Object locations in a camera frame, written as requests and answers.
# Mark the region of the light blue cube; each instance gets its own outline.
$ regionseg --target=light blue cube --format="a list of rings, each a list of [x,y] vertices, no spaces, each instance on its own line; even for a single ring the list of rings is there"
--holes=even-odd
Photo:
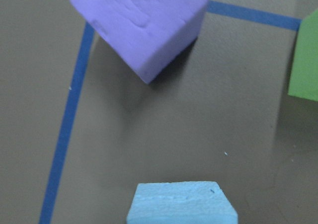
[[[216,182],[141,183],[127,224],[237,224],[238,214]]]

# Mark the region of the block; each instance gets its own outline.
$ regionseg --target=block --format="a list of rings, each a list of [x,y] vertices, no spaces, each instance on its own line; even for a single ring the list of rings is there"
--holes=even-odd
[[[318,10],[301,23],[288,94],[318,101]]]
[[[208,0],[70,0],[145,82],[199,34]]]
[[[127,224],[237,224],[216,182],[139,184]]]

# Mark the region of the blue tape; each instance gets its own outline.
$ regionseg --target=blue tape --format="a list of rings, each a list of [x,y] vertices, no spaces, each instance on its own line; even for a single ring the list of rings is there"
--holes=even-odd
[[[298,31],[301,19],[250,9],[233,4],[209,1],[208,12]]]
[[[39,224],[49,224],[51,222],[93,37],[94,29],[86,23],[72,78],[71,89],[64,111],[60,134],[56,144]]]

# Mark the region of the purple cube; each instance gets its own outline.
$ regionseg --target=purple cube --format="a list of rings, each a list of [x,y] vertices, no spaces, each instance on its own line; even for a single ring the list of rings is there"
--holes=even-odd
[[[198,36],[208,0],[71,0],[145,82]]]

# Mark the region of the gray surface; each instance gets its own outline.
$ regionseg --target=gray surface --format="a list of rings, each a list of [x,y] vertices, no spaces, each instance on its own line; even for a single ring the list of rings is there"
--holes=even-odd
[[[68,0],[1,2],[0,223],[36,223],[84,22]],[[137,183],[185,180],[217,181],[241,224],[318,223],[318,103],[286,95],[295,38],[207,14],[149,86],[97,38],[52,223],[123,224]]]

